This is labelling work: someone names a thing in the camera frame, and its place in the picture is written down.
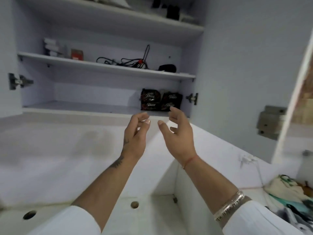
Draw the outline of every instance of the white sleeve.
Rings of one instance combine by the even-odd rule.
[[[223,233],[225,235],[303,235],[301,231],[256,201],[243,204],[226,223]]]
[[[35,228],[28,235],[100,235],[95,219],[86,210],[70,206]]]

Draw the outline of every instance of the cabinet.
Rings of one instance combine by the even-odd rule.
[[[194,125],[267,162],[280,161],[312,53],[311,4],[256,0],[221,15],[207,11],[207,0],[195,0],[190,12],[200,25],[193,25],[86,0],[2,0],[0,117],[34,112],[125,118],[140,112],[142,88],[166,89],[183,94],[181,109]],[[68,51],[83,50],[85,61],[45,56],[44,37]],[[96,63],[101,56],[141,57],[148,44],[150,69],[174,64],[178,73]],[[9,73],[34,84],[10,90]],[[196,93],[194,105],[186,97]],[[256,128],[268,105],[288,109],[278,141]]]

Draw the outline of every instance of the hand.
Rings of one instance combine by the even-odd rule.
[[[124,145],[121,156],[131,156],[139,160],[146,149],[146,134],[150,128],[147,112],[135,114],[124,132]]]
[[[175,107],[171,107],[170,110],[169,119],[178,124],[178,127],[170,127],[169,129],[161,120],[158,121],[158,125],[163,134],[167,149],[173,157],[184,166],[190,158],[197,155],[194,147],[193,129],[191,128],[187,117],[181,110]]]

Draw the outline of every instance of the black wire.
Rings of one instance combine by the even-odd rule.
[[[142,59],[125,59],[125,58],[122,58],[120,60],[120,63],[117,63],[114,59],[99,57],[99,58],[97,58],[96,62],[98,63],[99,59],[105,59],[104,64],[118,65],[118,66],[131,67],[131,68],[143,68],[143,66],[145,66],[145,69],[149,69],[148,64],[146,62],[149,51],[150,51],[150,45],[148,44]]]

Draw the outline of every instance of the white shelf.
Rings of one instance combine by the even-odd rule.
[[[166,79],[193,79],[196,78],[195,75],[190,75],[186,73],[169,73],[160,72],[147,69],[139,68],[128,68],[122,66],[108,65],[103,63],[93,63],[87,61],[79,61],[73,59],[64,59],[58,57],[51,57],[46,55],[18,52],[18,56],[35,59],[36,61],[46,63],[55,66],[64,66],[70,68],[80,68],[84,70],[104,72],[116,75],[126,75],[132,77],[144,77],[144,78],[166,78]]]
[[[204,27],[86,0],[25,0],[51,23],[183,46]]]
[[[23,112],[129,118],[131,115],[145,111],[130,106],[111,106],[90,103],[54,101],[31,106],[25,106],[23,107]],[[147,112],[152,119],[168,118],[168,112],[163,111],[147,111]]]

